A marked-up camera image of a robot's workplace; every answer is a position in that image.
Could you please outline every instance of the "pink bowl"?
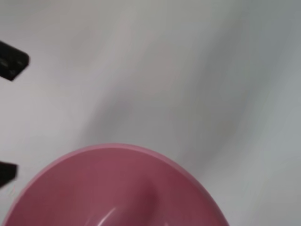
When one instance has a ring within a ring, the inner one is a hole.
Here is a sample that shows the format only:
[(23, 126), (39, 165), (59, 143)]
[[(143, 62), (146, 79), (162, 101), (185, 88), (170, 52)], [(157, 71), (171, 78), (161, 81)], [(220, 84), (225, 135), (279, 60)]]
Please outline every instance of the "pink bowl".
[(168, 158), (132, 145), (61, 157), (24, 189), (4, 226), (227, 226), (207, 191)]

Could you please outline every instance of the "black plastic piece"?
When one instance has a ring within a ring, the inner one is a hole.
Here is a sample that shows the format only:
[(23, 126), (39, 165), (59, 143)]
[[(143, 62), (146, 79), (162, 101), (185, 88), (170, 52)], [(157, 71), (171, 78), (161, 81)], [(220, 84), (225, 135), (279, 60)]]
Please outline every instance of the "black plastic piece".
[(28, 54), (0, 41), (0, 76), (13, 81), (29, 64)]
[(0, 161), (0, 188), (16, 178), (18, 166)]

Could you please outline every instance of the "white surface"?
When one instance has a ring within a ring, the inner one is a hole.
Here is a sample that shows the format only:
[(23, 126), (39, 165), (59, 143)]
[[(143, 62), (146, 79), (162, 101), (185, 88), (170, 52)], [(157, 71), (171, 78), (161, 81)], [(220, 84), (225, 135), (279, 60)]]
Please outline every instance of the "white surface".
[(57, 157), (107, 142), (180, 163), (232, 226), (301, 224), (300, 0), (3, 0), (0, 221)]

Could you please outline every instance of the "black object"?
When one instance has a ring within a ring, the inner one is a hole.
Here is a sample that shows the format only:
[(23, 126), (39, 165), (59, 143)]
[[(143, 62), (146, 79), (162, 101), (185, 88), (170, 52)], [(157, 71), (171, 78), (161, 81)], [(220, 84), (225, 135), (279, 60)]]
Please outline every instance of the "black object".
[(17, 165), (0, 161), (0, 188), (17, 176)]
[(0, 76), (13, 81), (29, 64), (28, 54), (0, 41)]

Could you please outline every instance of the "pink plastic bowl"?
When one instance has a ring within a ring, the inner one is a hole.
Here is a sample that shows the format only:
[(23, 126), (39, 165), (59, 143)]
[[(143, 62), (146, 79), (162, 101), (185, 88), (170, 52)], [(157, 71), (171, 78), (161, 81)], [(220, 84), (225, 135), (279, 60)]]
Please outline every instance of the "pink plastic bowl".
[(97, 145), (46, 167), (4, 226), (227, 226), (207, 191), (166, 157), (132, 145)]

